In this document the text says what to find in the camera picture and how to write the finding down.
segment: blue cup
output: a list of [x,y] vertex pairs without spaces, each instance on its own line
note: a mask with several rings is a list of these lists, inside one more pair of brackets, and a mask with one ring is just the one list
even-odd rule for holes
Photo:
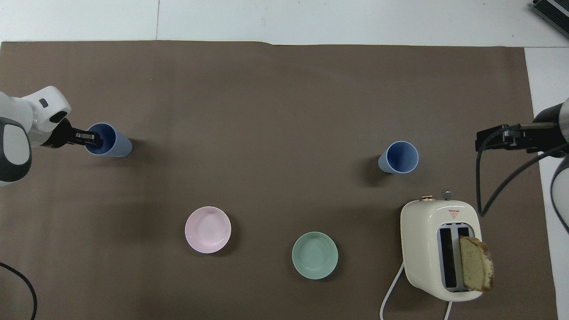
[[377,163],[387,173],[409,173],[419,164],[419,153],[409,142],[396,141],[381,154]]
[[122,133],[113,126],[99,122],[92,125],[87,131],[93,131],[101,136],[103,147],[85,146],[89,153],[94,155],[104,155],[106,157],[126,157],[133,149],[133,144]]

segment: brown paper mat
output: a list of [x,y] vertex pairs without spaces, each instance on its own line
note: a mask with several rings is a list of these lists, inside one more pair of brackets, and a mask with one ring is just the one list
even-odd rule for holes
[[[445,188],[474,205],[476,132],[533,118],[521,48],[2,43],[2,91],[47,85],[73,126],[109,122],[134,151],[37,147],[28,176],[0,189],[0,261],[32,281],[39,319],[377,319],[402,261],[401,207]],[[419,150],[411,174],[376,167],[396,140]],[[484,199],[530,157],[487,152]],[[184,238],[202,206],[233,226],[212,255]],[[556,318],[537,166],[481,227],[495,290],[451,319]],[[308,231],[338,246],[322,281],[291,262]],[[2,318],[29,317],[25,285],[0,280]],[[445,308],[403,276],[386,319]]]

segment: black cable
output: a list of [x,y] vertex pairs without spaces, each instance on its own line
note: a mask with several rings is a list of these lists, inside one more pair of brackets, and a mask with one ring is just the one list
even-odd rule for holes
[[537,157],[529,160],[528,162],[524,163],[523,165],[521,165],[519,168],[517,168],[514,172],[512,172],[512,174],[510,174],[494,191],[494,193],[492,194],[492,196],[490,196],[490,199],[488,200],[488,203],[486,204],[486,206],[484,206],[484,209],[481,212],[481,216],[484,216],[486,214],[486,212],[488,212],[488,209],[490,209],[490,206],[492,205],[492,203],[494,202],[494,200],[496,200],[496,197],[498,197],[498,194],[508,185],[508,183],[510,183],[518,174],[520,174],[522,171],[526,170],[528,167],[530,167],[531,165],[533,165],[534,163],[538,162],[539,160],[548,157],[554,153],[557,153],[565,148],[569,147],[569,143],[565,143],[564,145],[560,145],[558,147],[555,147],[551,150],[548,150],[540,155],[538,155]]
[[517,130],[520,127],[521,126],[518,124],[513,126],[506,126],[502,129],[496,130],[494,133],[492,133],[491,135],[487,136],[486,139],[484,139],[484,141],[480,145],[480,148],[478,149],[478,155],[476,156],[476,203],[478,205],[478,212],[480,216],[484,216],[486,214],[486,212],[482,212],[482,200],[480,199],[480,160],[482,159],[482,152],[484,151],[484,149],[486,149],[486,147],[488,146],[488,144],[492,139],[496,138],[503,132],[506,132],[508,130]]
[[34,287],[32,286],[32,283],[30,282],[30,280],[28,280],[28,278],[26,278],[23,274],[21,274],[20,271],[12,268],[11,266],[9,266],[7,264],[3,264],[1,262],[0,262],[0,266],[7,269],[8,271],[15,273],[18,277],[22,278],[22,280],[28,285],[28,288],[30,288],[30,292],[32,293],[32,299],[34,300],[34,312],[32,313],[32,320],[34,320],[35,314],[38,310],[38,298],[35,295],[35,290],[34,290]]
[[490,140],[494,139],[495,137],[497,137],[498,135],[500,135],[501,133],[503,133],[505,131],[516,130],[516,129],[519,129],[519,127],[520,127],[520,125],[515,125],[515,126],[508,126],[508,127],[497,130],[496,132],[492,133],[491,135],[488,136],[488,138],[486,138],[484,140],[484,142],[480,146],[480,149],[478,150],[478,157],[476,158],[476,201],[478,204],[478,212],[479,212],[481,217],[486,215],[486,213],[490,209],[490,206],[492,205],[492,203],[494,203],[494,200],[496,200],[496,198],[498,197],[500,192],[502,192],[502,190],[508,185],[508,183],[510,183],[515,177],[517,177],[518,174],[522,173],[524,170],[526,170],[528,167],[530,167],[534,163],[537,163],[539,160],[546,158],[546,157],[548,157],[554,153],[557,153],[557,152],[569,147],[569,143],[565,143],[563,145],[560,145],[560,146],[557,146],[553,149],[550,149],[550,150],[538,155],[537,157],[533,158],[532,160],[529,160],[528,162],[524,163],[523,165],[521,165],[518,169],[516,169],[514,172],[512,172],[506,179],[504,179],[504,181],[502,183],[500,183],[500,185],[496,188],[496,190],[490,196],[490,199],[488,200],[488,202],[486,203],[486,205],[482,209],[482,201],[480,199],[480,159],[482,157],[482,151],[484,151],[484,149],[486,148],[486,146],[488,145]]

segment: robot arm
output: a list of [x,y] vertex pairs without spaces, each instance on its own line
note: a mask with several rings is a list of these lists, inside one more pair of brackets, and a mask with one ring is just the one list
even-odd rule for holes
[[[540,112],[530,124],[500,125],[478,132],[475,149],[479,152],[479,157],[480,153],[486,149],[525,149],[528,153],[544,152],[535,161],[530,161],[524,166],[529,166],[548,154],[552,157],[564,158],[553,176],[550,191],[555,212],[569,233],[569,225],[567,224],[569,222],[569,197],[567,197],[567,190],[569,190],[569,99]],[[524,168],[521,167],[516,170],[500,187],[505,187]],[[479,167],[477,165],[477,181],[479,181],[478,172]],[[491,197],[492,201],[502,190],[500,187]]]
[[102,146],[97,133],[71,127],[65,118],[70,111],[65,97],[52,86],[22,98],[0,92],[0,187],[28,173],[31,147]]

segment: white toaster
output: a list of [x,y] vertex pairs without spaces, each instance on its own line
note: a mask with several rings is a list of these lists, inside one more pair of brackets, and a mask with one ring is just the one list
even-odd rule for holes
[[409,282],[446,301],[468,301],[482,292],[464,286],[459,236],[482,241],[478,215],[468,203],[423,196],[401,210],[403,264]]

